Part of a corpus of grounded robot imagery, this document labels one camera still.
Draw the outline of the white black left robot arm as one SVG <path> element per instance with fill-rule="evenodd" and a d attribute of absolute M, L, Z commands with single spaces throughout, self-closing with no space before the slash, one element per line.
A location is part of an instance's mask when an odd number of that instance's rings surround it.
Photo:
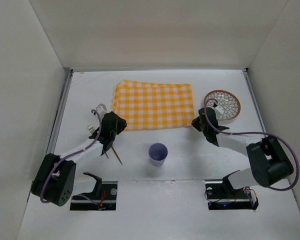
<path fill-rule="evenodd" d="M 92 109 L 99 126 L 88 139 L 63 154 L 47 154 L 32 182 L 30 192 L 44 204 L 62 207 L 72 196 L 87 200 L 100 195 L 102 179 L 87 170 L 87 166 L 106 154 L 127 121 L 113 111 Z"/>

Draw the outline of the floral plate with brown rim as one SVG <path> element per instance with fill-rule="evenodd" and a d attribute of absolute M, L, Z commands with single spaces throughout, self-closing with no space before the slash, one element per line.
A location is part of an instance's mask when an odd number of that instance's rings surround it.
<path fill-rule="evenodd" d="M 203 104 L 205 104 L 208 99 L 215 99 L 216 101 L 210 100 L 207 103 L 207 107 L 213 108 L 214 105 L 219 105 L 224 108 L 223 119 L 220 121 L 235 119 L 241 112 L 241 104 L 238 98 L 226 90 L 213 90 L 209 92 L 205 96 Z"/>

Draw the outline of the yellow white checkered cloth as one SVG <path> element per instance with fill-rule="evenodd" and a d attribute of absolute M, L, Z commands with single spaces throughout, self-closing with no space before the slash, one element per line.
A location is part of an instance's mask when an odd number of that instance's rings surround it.
<path fill-rule="evenodd" d="M 113 88 L 111 109 L 126 120 L 127 131 L 183 128 L 195 117 L 188 83 L 153 83 L 124 79 Z"/>

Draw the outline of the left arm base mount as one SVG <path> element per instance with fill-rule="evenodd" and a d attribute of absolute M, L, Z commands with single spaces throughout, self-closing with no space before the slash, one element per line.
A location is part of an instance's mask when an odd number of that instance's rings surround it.
<path fill-rule="evenodd" d="M 115 211 L 118 182 L 103 181 L 101 177 L 85 172 L 76 178 L 70 200 L 71 211 Z"/>

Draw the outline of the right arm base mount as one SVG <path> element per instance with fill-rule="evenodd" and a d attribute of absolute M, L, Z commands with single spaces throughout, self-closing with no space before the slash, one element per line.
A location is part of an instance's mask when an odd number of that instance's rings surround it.
<path fill-rule="evenodd" d="M 209 180 L 204 183 L 204 197 L 210 211 L 255 211 L 259 206 L 258 196 L 255 190 L 250 187 L 229 189 L 222 180 Z"/>

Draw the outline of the silver metal fork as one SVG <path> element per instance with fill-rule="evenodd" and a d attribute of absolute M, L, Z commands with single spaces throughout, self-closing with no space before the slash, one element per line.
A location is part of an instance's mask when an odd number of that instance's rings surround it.
<path fill-rule="evenodd" d="M 95 139 L 97 136 L 97 133 L 99 132 L 99 127 L 95 128 L 92 124 L 89 124 L 87 126 L 89 132 L 90 132 L 90 136 L 88 137 L 89 139 Z M 109 156 L 106 152 L 104 152 L 104 150 L 102 150 L 101 155 L 105 155 L 107 157 L 107 159 L 109 159 Z"/>

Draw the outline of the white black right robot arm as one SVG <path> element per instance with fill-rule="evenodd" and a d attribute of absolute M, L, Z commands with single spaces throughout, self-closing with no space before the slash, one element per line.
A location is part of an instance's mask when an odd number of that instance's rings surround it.
<path fill-rule="evenodd" d="M 249 168 L 223 177 L 222 184 L 228 191 L 261 186 L 284 192 L 298 183 L 298 158 L 279 136 L 256 131 L 226 132 L 228 127 L 219 125 L 216 112 L 210 107 L 201 108 L 191 125 L 214 146 L 230 149 L 248 158 Z"/>

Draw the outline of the purple plastic cup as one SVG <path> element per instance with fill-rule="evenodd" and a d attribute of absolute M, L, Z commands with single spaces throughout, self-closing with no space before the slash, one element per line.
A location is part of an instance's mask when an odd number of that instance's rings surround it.
<path fill-rule="evenodd" d="M 162 143 L 154 143 L 148 150 L 150 162 L 155 167 L 161 167 L 168 156 L 168 149 Z"/>

